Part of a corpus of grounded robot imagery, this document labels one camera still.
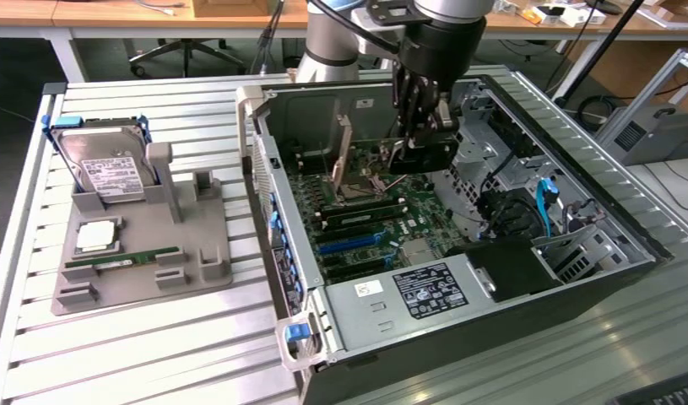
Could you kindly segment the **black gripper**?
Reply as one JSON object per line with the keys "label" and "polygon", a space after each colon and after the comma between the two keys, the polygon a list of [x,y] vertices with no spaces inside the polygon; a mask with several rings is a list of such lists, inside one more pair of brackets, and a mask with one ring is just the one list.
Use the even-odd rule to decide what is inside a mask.
{"label": "black gripper", "polygon": [[425,88],[436,87],[438,95],[450,92],[470,66],[485,26],[485,19],[465,24],[432,20],[405,26],[393,70],[394,107],[404,106],[413,84],[424,78]]}

